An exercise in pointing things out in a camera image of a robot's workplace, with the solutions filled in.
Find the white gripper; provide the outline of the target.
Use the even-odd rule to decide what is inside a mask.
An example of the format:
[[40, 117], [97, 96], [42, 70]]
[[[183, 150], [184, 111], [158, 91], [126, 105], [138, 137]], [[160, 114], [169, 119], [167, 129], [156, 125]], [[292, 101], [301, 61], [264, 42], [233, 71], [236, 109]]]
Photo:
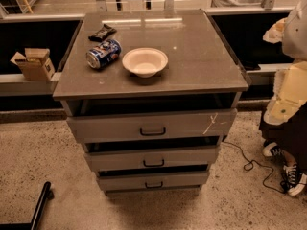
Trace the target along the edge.
[[[269, 43], [282, 41], [285, 18], [274, 23], [263, 35]], [[292, 118], [307, 103], [307, 62], [295, 61], [274, 76], [273, 97], [264, 114], [267, 124], [279, 126]]]

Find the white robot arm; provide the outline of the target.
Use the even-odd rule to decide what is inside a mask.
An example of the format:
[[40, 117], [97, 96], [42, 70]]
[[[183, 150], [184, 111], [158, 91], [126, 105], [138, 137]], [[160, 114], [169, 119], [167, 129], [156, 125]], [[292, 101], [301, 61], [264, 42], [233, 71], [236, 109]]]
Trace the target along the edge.
[[270, 125], [281, 125], [307, 103], [307, 0], [301, 0], [286, 18], [263, 35], [269, 43], [282, 43], [282, 52], [294, 62], [274, 77], [273, 97], [264, 114]]

